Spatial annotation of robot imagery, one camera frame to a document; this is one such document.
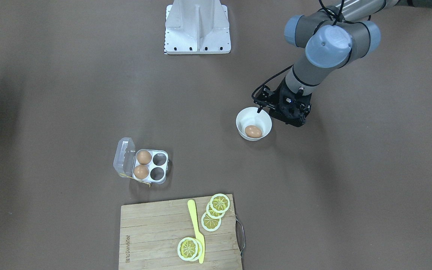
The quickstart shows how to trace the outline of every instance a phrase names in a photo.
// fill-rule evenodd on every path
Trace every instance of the blue joint cap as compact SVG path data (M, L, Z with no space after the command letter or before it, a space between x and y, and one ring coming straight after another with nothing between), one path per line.
M303 16L304 15L296 15L291 17L284 27L284 38L289 44L292 44L296 47L298 46L296 45L296 26L298 25L300 18Z
M369 44L369 50L367 53L372 53L381 43L381 31L379 31L379 27L371 21L362 22L367 29L369 30L371 43Z
M348 57L352 46L348 32L336 25L325 25L307 42L306 58L317 67L332 68Z

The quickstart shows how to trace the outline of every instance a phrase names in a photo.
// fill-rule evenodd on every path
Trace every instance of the egg carton lid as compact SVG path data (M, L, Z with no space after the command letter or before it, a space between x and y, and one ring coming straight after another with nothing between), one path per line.
M132 175L136 152L136 146L134 145L132 138L125 137L118 142L113 167L119 176L128 177Z

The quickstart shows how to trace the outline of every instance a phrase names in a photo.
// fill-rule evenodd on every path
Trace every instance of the lemon slice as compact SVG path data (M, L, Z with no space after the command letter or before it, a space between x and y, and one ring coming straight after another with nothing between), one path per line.
M222 193L214 194L209 201L209 207L216 213L224 213L230 208L230 198Z
M206 205L206 215L212 219L220 219L224 216L224 213L217 213L214 211L214 209L211 208L210 204L208 203Z
M208 217L208 213L204 213L201 217L201 225L208 232L214 232L221 226L221 219L212 219Z
M198 239L195 239L195 241L198 243L198 255L196 257L194 257L194 259L192 259L190 261L197 261L197 260L199 260L199 257L201 257L201 255L203 254L203 243L201 243Z
M191 261L198 255L198 242L191 237L181 239L178 244L178 256L185 261Z

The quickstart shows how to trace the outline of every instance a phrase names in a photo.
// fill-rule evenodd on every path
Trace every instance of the cutting board handle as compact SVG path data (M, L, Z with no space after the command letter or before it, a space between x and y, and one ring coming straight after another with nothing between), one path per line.
M246 248L245 228L243 227L243 224L238 219L238 216L235 216L235 217L236 217L236 241L238 241L238 247L241 251L241 258L242 258L243 257L243 250L245 250L245 248ZM239 235L241 235L242 246L240 244Z

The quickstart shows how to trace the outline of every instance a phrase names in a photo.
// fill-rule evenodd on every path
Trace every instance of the egg carton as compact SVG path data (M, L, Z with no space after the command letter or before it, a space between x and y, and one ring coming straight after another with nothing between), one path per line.
M137 160L137 154L141 151L148 151L151 155L151 161L143 165L149 171L148 176L144 179L138 179L134 175L134 168L141 165ZM132 138L125 137L118 142L113 167L121 177L132 178L143 183L157 183L160 185L166 181L169 160L168 153L163 150L140 149L136 151L136 146Z
M164 181L166 181L166 174L168 173L168 153L163 150L140 149L136 153L136 156L138 156L139 152L142 151L149 152L151 155L151 161L148 164L142 164L148 169L149 174L146 178L140 180L145 183L157 183L159 185L164 183ZM139 165L141 164L138 162L138 159L134 159L133 168L136 168Z

